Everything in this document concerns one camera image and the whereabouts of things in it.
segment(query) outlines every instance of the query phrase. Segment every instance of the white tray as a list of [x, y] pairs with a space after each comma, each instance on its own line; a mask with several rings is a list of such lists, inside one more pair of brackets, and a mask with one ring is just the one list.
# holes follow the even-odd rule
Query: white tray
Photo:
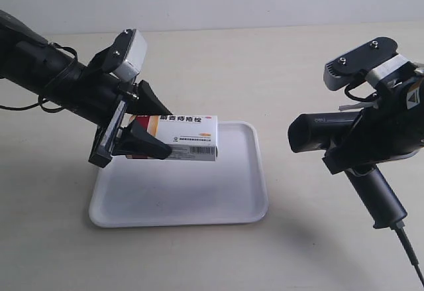
[[220, 122], [216, 162], [129, 160], [99, 170], [89, 216], [100, 227], [251, 223], [268, 210], [254, 128]]

